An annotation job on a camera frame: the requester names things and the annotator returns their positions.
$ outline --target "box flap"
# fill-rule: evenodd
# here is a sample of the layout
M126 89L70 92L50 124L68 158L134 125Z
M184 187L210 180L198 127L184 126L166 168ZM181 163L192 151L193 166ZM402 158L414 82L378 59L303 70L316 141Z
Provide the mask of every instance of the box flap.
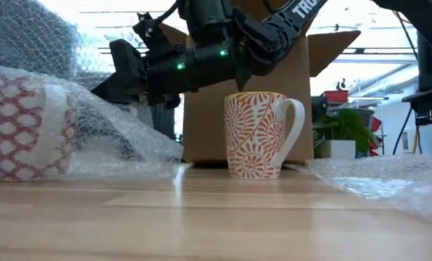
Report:
M319 75L348 47L361 32L358 30L340 33L324 33L308 36L310 76Z
M163 31L163 33L167 36L171 43L180 43L186 45L187 34L183 31L166 25L164 23L159 24L159 28Z

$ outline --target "bubble wrap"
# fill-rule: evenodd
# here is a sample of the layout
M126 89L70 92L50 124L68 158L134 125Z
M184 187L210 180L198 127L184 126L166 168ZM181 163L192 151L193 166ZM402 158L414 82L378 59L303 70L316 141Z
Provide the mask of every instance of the bubble wrap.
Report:
M109 41L80 17L66 21L54 11L36 0L0 0L0 65L53 75L90 91L111 75L111 57L98 49ZM153 126L149 107L135 107L137 117Z
M308 165L344 191L432 220L432 155L315 159Z
M63 126L66 129L63 130L63 137L59 137L64 143L57 147L58 151L60 148L69 151L63 152L66 155L69 154L68 170L66 175L44 173L42 179L154 178L174 175L180 163L183 147L140 121L133 115L137 111L131 109L132 107L120 109L106 103L75 83L48 75L0 66L0 78L10 79L7 85L0 89L0 96L7 97L6 100L0 99L0 118L8 118L6 121L0 119L1 156L6 154L5 150L8 150L8 146L3 147L2 140L4 139L13 144L7 144L10 152L15 150L15 146L28 145L29 142L34 141L34 138L27 137L27 131L24 128L18 133L18 136L15 136L16 138L10 136L26 126L25 124L31 124L29 116L32 115L35 118L38 116L33 111L22 114L21 111L26 110L23 106L24 97L13 94L10 87L22 88L17 85L18 81L21 86L27 85L31 88L38 83L43 86L45 92L58 91L66 93L69 98L67 100L70 101L69 104L73 109L70 115L75 115L72 148L71 144L66 142L71 139L71 136L66 134L70 132L70 123L64 123ZM17 92L20 95L26 95L26 93L27 90ZM54 111L50 117L46 117L48 121L53 121L52 118L59 113L59 109L57 110L53 104L51 107ZM9 168L9 171L15 168L13 164L15 162L7 163L6 168Z

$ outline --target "orange patterned mug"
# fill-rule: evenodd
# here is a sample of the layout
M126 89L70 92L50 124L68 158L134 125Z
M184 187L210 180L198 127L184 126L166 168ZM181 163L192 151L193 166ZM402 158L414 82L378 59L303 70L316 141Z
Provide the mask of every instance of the orange patterned mug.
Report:
M276 179L304 124L300 101L272 92L246 92L224 100L229 173L233 178ZM286 138L286 111L295 109L294 125Z

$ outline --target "cardboard box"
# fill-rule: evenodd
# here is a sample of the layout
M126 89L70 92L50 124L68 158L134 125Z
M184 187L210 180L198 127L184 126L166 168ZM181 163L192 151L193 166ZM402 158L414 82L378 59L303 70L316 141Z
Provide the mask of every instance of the cardboard box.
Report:
M281 7L285 0L271 0ZM233 0L253 18L262 20L269 14L262 1ZM288 56L265 77L253 76L244 91L273 91L298 99L306 109L304 129L286 162L305 162L314 157L311 121L310 76L317 76L360 34L359 31L305 36L307 26ZM167 37L174 42L191 45L187 35L162 25ZM183 123L183 158L193 163L226 162L224 137L224 98L237 92L234 80L200 88L195 94L185 94ZM287 131L294 116L288 112Z

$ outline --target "potted plant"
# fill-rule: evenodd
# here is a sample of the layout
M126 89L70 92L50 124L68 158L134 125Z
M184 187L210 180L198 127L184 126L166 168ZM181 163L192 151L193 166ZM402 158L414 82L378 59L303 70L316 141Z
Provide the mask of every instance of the potted plant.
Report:
M367 156L374 133L353 109L340 109L335 116L323 115L313 126L318 157L354 159Z

